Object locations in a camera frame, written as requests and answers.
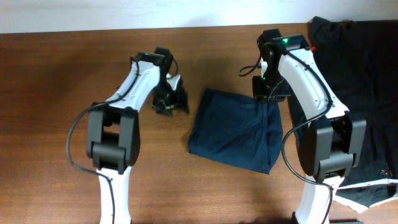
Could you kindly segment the navy blue shorts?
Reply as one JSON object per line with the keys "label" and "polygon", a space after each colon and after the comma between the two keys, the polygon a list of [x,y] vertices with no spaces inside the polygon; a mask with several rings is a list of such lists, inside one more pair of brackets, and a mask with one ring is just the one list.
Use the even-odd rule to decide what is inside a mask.
{"label": "navy blue shorts", "polygon": [[277,103],[207,88],[188,141],[190,154],[269,174],[283,138]]}

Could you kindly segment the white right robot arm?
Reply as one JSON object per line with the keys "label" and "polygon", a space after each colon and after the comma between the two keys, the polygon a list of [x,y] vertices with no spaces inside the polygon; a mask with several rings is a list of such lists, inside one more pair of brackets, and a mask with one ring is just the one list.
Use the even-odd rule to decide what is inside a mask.
{"label": "white right robot arm", "polygon": [[261,75],[252,78],[253,97],[279,103],[294,96],[305,115],[305,121],[282,139],[285,143],[300,128],[307,130],[297,150],[304,175],[291,170],[305,183],[292,223],[329,223],[333,197],[359,163],[366,120],[350,112],[334,94],[304,36],[284,37],[279,29],[265,30],[257,46]]}

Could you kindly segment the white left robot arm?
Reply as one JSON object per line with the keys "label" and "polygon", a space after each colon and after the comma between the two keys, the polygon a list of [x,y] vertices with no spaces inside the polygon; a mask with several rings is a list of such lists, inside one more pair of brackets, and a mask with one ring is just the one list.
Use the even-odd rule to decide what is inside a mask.
{"label": "white left robot arm", "polygon": [[139,52],[131,70],[104,105],[94,105],[88,117],[86,153],[99,175],[101,223],[131,223],[129,178],[140,152],[139,112],[149,95],[157,114],[189,112],[188,96],[179,73],[169,70],[176,61],[169,49]]}

